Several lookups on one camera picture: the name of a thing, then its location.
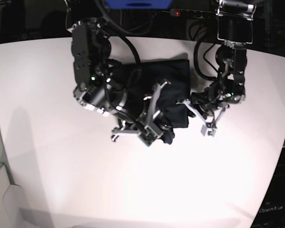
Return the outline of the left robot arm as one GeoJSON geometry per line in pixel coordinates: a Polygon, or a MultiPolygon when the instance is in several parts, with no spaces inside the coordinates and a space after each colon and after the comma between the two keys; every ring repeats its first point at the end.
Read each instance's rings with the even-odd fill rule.
{"type": "Polygon", "coordinates": [[[195,45],[194,68],[210,85],[201,93],[191,93],[189,99],[180,100],[203,126],[204,136],[214,136],[219,120],[230,105],[237,105],[246,98],[245,69],[247,66],[247,44],[253,43],[253,19],[257,9],[256,0],[220,0],[217,6],[217,39],[222,42],[215,59],[217,76],[202,73],[198,63],[201,43],[209,36],[206,33],[195,45]]]}

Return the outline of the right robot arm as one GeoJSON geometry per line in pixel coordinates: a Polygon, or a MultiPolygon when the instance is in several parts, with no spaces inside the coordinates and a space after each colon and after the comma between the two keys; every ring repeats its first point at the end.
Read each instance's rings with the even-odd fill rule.
{"type": "Polygon", "coordinates": [[[67,0],[65,4],[66,29],[72,35],[76,101],[87,110],[117,119],[112,141],[121,136],[134,136],[147,146],[156,140],[171,144],[175,136],[172,124],[158,106],[169,80],[143,78],[136,48],[108,20],[100,1],[67,0]],[[111,58],[109,39],[113,35],[130,49],[134,57],[132,66],[111,58]]]}

